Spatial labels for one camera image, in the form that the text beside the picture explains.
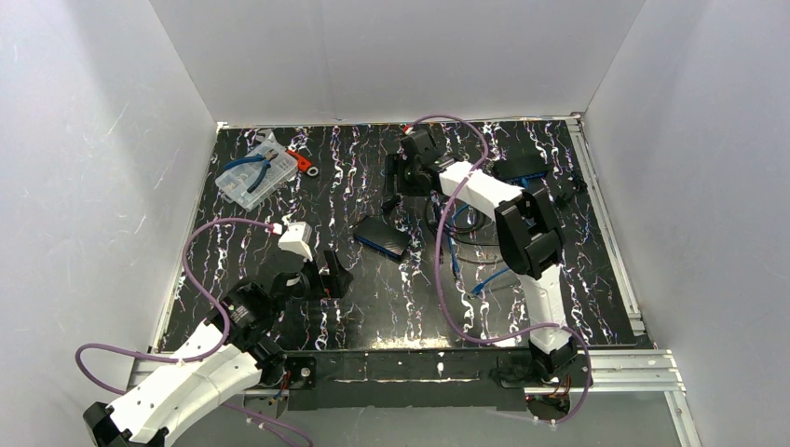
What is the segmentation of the black base bar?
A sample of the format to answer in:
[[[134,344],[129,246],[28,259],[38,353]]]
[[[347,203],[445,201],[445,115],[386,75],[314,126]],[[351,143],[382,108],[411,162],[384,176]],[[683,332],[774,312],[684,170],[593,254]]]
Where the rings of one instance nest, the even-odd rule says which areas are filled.
[[[521,411],[528,387],[551,386],[525,348],[292,351],[285,407],[493,407]]]

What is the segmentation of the clear plastic parts box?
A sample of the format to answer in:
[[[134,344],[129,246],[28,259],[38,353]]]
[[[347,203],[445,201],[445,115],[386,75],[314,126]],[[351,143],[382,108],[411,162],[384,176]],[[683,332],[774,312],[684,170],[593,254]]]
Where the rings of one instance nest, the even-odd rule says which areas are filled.
[[[297,160],[284,146],[267,139],[243,158],[227,163],[214,182],[227,201],[252,211],[297,172]]]

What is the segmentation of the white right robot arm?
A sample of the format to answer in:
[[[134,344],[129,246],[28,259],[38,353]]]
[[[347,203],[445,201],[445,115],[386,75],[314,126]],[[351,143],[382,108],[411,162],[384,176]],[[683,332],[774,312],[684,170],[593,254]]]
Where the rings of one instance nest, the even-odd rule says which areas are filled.
[[[560,286],[565,235],[547,191],[505,183],[445,153],[425,129],[406,130],[400,145],[401,152],[387,158],[388,192],[455,197],[494,221],[500,255],[521,283],[533,326],[532,369],[544,380],[560,374],[577,348],[565,329]]]

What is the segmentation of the red black tool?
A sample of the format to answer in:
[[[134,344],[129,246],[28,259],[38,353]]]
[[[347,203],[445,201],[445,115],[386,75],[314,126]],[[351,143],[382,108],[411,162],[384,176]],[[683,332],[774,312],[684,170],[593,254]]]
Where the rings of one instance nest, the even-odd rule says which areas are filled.
[[[301,173],[309,178],[316,178],[319,176],[319,168],[308,158],[291,149],[287,149],[286,152],[296,160],[297,168]]]

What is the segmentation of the blue handled pliers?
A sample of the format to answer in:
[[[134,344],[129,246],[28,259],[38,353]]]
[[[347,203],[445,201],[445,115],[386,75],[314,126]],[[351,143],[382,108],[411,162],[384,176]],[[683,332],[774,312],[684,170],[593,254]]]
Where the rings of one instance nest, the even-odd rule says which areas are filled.
[[[261,185],[272,166],[272,161],[277,157],[278,154],[274,151],[245,156],[226,164],[225,172],[233,171],[241,183],[247,182],[246,192],[251,194]]]

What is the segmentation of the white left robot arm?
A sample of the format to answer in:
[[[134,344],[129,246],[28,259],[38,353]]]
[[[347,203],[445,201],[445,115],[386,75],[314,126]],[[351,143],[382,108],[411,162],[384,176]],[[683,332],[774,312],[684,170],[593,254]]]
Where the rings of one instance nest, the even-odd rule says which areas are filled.
[[[137,386],[110,403],[95,402],[83,413],[97,446],[171,446],[202,417],[246,389],[262,386],[277,399],[311,389],[314,359],[289,356],[270,337],[292,302],[340,299],[352,273],[336,252],[325,251],[328,270],[305,259],[302,267],[275,276],[266,290],[251,278],[237,283],[187,341]]]

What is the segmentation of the small black clip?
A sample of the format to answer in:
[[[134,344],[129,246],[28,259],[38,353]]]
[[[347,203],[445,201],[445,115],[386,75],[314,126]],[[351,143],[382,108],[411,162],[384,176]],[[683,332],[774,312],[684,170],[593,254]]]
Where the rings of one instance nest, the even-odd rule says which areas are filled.
[[[381,204],[380,210],[383,214],[388,214],[392,212],[395,208],[399,206],[401,203],[402,198],[399,195],[393,195],[386,197]]]

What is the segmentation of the black switch with blue ports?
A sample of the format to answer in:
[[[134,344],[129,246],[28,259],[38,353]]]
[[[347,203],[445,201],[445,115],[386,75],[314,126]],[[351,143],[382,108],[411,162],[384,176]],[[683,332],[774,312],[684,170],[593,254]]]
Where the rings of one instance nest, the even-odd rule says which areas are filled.
[[[408,233],[385,223],[374,216],[365,216],[353,230],[354,238],[390,260],[402,262],[411,244]]]

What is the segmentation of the grey ribbed network switch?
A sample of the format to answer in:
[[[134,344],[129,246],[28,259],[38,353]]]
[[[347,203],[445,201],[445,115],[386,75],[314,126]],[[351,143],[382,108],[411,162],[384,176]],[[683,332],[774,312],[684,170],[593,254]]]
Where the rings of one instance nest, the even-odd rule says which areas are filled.
[[[540,155],[513,156],[493,163],[491,174],[504,183],[525,185],[533,179],[545,178],[550,168]]]

